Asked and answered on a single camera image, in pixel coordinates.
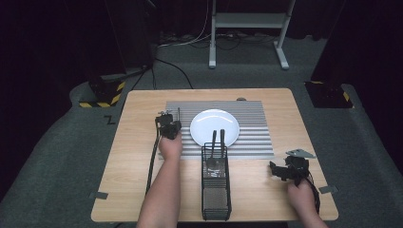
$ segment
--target white plate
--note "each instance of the white plate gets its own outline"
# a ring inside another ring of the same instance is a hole
[[[208,109],[199,113],[190,124],[190,134],[193,140],[204,146],[213,141],[213,131],[217,130],[216,143],[220,143],[220,130],[225,130],[224,142],[226,146],[234,143],[240,134],[240,125],[237,119],[226,111]]]

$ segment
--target ribbed metal mat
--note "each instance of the ribbed metal mat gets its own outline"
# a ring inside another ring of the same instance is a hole
[[[234,102],[167,102],[166,109],[172,110],[174,120],[178,107],[181,109],[182,159],[197,159],[202,148],[190,135],[190,124],[200,112],[207,109],[220,109],[232,114],[240,124],[240,135],[228,147],[228,159],[273,159],[273,146],[264,110],[259,101]]]

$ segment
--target human arm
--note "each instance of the human arm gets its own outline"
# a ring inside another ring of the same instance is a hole
[[[163,165],[145,195],[137,222],[138,228],[176,227],[181,206],[182,134],[175,140],[160,139]]]
[[[326,223],[317,214],[314,194],[307,180],[302,180],[296,186],[293,182],[288,184],[288,198],[296,209],[299,219],[305,228],[326,228]]]

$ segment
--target metal utensil holder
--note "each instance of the metal utensil holder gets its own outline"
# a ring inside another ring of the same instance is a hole
[[[201,147],[201,212],[204,220],[228,220],[232,207],[227,147],[207,142]]]

